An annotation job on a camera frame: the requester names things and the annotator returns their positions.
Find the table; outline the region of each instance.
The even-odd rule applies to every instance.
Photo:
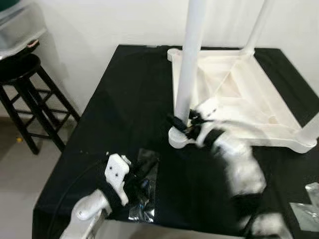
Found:
[[[86,168],[105,158],[106,152],[125,154],[134,162],[140,148],[160,153],[156,224],[239,235],[234,230],[236,213],[229,207],[221,163],[207,149],[188,145],[176,150],[168,144],[166,115],[173,112],[173,92],[166,52],[172,47],[117,47],[34,207],[33,239],[46,238],[61,195]],[[281,50],[256,49],[255,57],[297,120],[305,125],[319,111],[315,93]],[[318,179],[318,147],[306,154],[287,148],[254,147],[254,155],[269,180],[260,208],[283,213],[296,239],[318,238],[316,233],[299,229],[289,206],[289,202],[310,203],[305,185]],[[69,190],[58,211],[52,238],[59,238],[68,225],[74,204],[105,184],[104,168],[101,165],[90,170]],[[127,221],[128,209],[112,218]]]

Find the white pole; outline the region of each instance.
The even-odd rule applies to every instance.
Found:
[[[182,63],[174,114],[187,124],[194,82],[197,74],[197,57],[204,29],[207,0],[189,0],[186,33],[184,37]],[[172,127],[168,132],[169,143],[174,148],[187,144],[184,134]]]
[[[272,9],[275,0],[264,0],[263,6],[259,12],[254,28],[249,36],[245,48],[242,50],[244,53],[254,54],[257,40],[264,28],[267,17]]]
[[[319,137],[319,113],[308,122],[297,134],[296,138],[302,143],[315,145]]]

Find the yellow object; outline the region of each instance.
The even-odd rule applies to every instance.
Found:
[[[23,138],[21,138],[21,137],[16,138],[16,142],[21,143],[22,141],[23,141]]]

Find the white wall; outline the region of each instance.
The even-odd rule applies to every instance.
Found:
[[[36,0],[48,33],[36,53],[83,112],[118,44],[183,42],[187,0]],[[210,0],[205,46],[243,46],[262,0]],[[319,1],[277,0],[258,46],[281,48],[319,94]],[[0,115],[5,110],[0,108]]]

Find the stool leg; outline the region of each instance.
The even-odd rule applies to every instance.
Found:
[[[58,126],[60,124],[59,120],[54,116],[54,114],[50,111],[49,107],[44,102],[42,104],[42,98],[38,91],[36,91],[34,85],[31,83],[30,79],[25,79],[25,83],[28,85],[28,89],[30,90],[31,95],[34,97],[35,101],[38,103],[39,107],[43,109],[45,114],[48,116],[48,118],[51,120],[51,122]]]
[[[20,119],[20,116],[16,112],[15,108],[13,107],[9,97],[7,96],[6,92],[3,89],[3,86],[0,86],[0,100],[3,103],[6,111],[8,112],[9,116],[11,117],[12,121],[14,122],[15,126],[18,128],[22,137],[26,141],[27,145],[31,149],[32,153],[39,154],[39,149],[35,145],[32,137],[30,136],[29,132],[27,131],[24,123]]]
[[[52,81],[52,79],[49,77],[46,71],[42,68],[42,66],[40,66],[40,69],[37,71],[37,73],[41,77],[41,79],[46,83],[46,85],[50,88],[50,90],[57,96],[60,102],[67,108],[67,110],[71,113],[74,119],[78,122],[80,120],[80,116],[71,106],[68,100],[64,97],[64,95],[61,93],[59,88],[55,85],[55,83]]]
[[[44,114],[42,113],[42,110],[38,107],[36,101],[34,101],[32,95],[30,94],[29,90],[26,90],[28,88],[28,85],[24,82],[26,79],[19,79],[16,84],[15,88],[16,91],[21,95],[25,103],[28,105],[28,107],[31,109],[32,113],[35,115],[37,120],[40,122],[42,127],[45,129],[45,131],[48,133],[52,141],[56,144],[56,146],[59,148],[59,150],[62,152],[65,145],[61,138],[58,136],[57,132],[54,130],[50,122],[46,119]]]

